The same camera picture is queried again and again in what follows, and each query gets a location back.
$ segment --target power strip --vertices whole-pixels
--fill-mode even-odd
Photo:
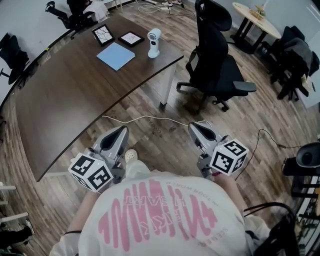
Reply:
[[[146,1],[146,2],[148,2],[148,3],[150,3],[150,4],[153,4],[153,5],[159,4],[158,2],[153,1],[153,0],[144,0],[144,1]]]

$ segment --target blue notebook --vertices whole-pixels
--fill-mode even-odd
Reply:
[[[100,52],[97,57],[115,71],[118,71],[126,63],[132,60],[135,57],[135,54],[134,52],[113,42],[102,52]]]

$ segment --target dark wood tabletop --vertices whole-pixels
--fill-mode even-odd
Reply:
[[[103,21],[114,42],[135,53],[115,71],[97,58],[103,49],[92,29],[79,34],[41,66],[16,99],[24,151],[37,181],[61,154],[103,113],[143,83],[183,58],[173,45],[159,40],[160,55],[149,58],[148,31],[116,15]],[[130,48],[118,37],[132,31],[145,40]]]

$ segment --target white shoe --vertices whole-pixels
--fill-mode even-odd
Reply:
[[[31,234],[34,235],[34,234],[35,234],[35,231],[34,231],[34,228],[33,228],[32,225],[31,225],[31,222],[30,222],[28,219],[26,219],[26,220],[25,220],[25,224],[26,224],[26,226],[31,230]]]
[[[172,7],[172,6],[173,6],[173,3],[163,2],[162,5],[163,5],[163,6]]]
[[[134,149],[129,149],[124,155],[125,162],[128,163],[130,160],[138,160],[138,153]]]
[[[179,5],[179,6],[182,5],[182,1],[178,1],[178,0],[175,0],[172,3],[175,4],[175,5]]]

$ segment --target wooden desk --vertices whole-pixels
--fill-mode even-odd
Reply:
[[[125,70],[114,71],[97,58],[108,45],[100,47],[89,29],[45,63],[16,99],[22,144],[37,181],[92,123],[165,69],[161,103],[167,103],[176,62],[184,57],[181,51],[160,39],[160,55],[149,58],[145,28],[119,15],[103,23],[115,38],[128,31],[145,38],[132,48],[115,40],[135,53]]]
[[[243,22],[241,23],[238,31],[236,32],[235,35],[231,36],[231,38],[233,38],[233,40],[235,42],[235,46],[237,46],[240,50],[242,50],[243,52],[245,52],[247,54],[253,54],[267,34],[269,34],[270,36],[272,36],[276,39],[281,38],[279,31],[266,18],[264,18],[263,20],[258,20],[256,17],[254,17],[250,13],[249,7],[247,7],[241,3],[234,2],[234,3],[232,3],[232,5],[239,14],[244,16]],[[254,45],[251,45],[248,41],[245,40],[245,37],[247,36],[247,34],[253,24],[255,24],[260,29],[262,29],[262,34],[259,36],[259,38],[254,43]]]

